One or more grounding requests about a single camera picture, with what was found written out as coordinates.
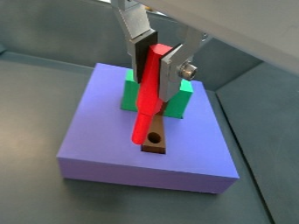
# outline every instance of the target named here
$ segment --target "red peg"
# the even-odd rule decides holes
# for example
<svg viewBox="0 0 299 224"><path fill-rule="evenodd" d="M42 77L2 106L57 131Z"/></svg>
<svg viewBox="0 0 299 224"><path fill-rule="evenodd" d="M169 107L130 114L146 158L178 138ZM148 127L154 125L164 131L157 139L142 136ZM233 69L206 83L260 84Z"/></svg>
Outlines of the red peg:
<svg viewBox="0 0 299 224"><path fill-rule="evenodd" d="M134 144L142 144L146 132L150 127L154 114L160 111L162 101L158 99L158 73L160 58L170 51L168 45L150 45L144 65L144 74L140 83L140 89L136 98L137 115L134 119L134 129L132 141Z"/></svg>

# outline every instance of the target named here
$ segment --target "brown block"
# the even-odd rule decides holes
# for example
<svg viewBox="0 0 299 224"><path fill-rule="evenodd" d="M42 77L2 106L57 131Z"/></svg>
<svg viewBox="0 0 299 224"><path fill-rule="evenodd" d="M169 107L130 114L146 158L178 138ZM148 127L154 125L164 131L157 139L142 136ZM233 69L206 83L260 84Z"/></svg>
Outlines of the brown block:
<svg viewBox="0 0 299 224"><path fill-rule="evenodd" d="M153 116L152 126L141 145L141 151L165 154L164 117L161 115Z"/></svg>

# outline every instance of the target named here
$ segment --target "screw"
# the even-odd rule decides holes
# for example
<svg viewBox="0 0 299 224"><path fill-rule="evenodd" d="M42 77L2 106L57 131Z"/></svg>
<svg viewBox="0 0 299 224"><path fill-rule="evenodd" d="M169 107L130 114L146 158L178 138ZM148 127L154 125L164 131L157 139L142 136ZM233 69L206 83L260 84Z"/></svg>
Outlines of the screw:
<svg viewBox="0 0 299 224"><path fill-rule="evenodd" d="M209 34L208 34L206 32L204 32L204 33L201 34L201 39L200 39L200 41L204 41L204 40L206 39L208 36L209 36Z"/></svg>
<svg viewBox="0 0 299 224"><path fill-rule="evenodd" d="M194 74L197 72L197 67L193 66L189 61L185 61L181 64L181 67L178 69L178 76L185 79L186 81L190 81L194 77Z"/></svg>

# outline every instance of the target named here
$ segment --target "green block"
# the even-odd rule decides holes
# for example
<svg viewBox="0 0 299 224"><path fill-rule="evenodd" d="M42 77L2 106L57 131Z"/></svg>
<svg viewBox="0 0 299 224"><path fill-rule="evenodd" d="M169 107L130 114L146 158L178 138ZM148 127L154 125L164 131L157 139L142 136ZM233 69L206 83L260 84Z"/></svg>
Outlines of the green block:
<svg viewBox="0 0 299 224"><path fill-rule="evenodd" d="M182 112L186 108L192 97L192 84L186 80L181 80L180 92L168 101L164 116L182 118Z"/></svg>
<svg viewBox="0 0 299 224"><path fill-rule="evenodd" d="M136 95L138 84L133 79L133 70L128 69L125 72L125 88L120 108L122 110L136 111Z"/></svg>
<svg viewBox="0 0 299 224"><path fill-rule="evenodd" d="M125 73L125 88L121 101L121 109L136 111L136 95L138 91L138 84L133 80L133 70L126 70ZM186 81L181 81L180 92L168 101L164 116L182 118L182 112L186 108L188 101L192 96L192 84Z"/></svg>

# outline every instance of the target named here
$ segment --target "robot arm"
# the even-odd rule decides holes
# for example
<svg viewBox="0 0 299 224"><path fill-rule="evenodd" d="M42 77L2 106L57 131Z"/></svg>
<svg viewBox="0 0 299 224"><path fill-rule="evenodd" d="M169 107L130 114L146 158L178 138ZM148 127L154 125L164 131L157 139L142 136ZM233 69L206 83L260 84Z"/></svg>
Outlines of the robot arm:
<svg viewBox="0 0 299 224"><path fill-rule="evenodd" d="M134 81L140 83L145 68L148 47L157 43L157 32L150 29L144 6L129 0L112 0L116 18L121 25L126 52L132 57ZM162 57L160 63L158 98L168 102L180 90L181 79L189 81L197 68L190 65L192 55L206 35L189 26L181 28L181 44Z"/></svg>

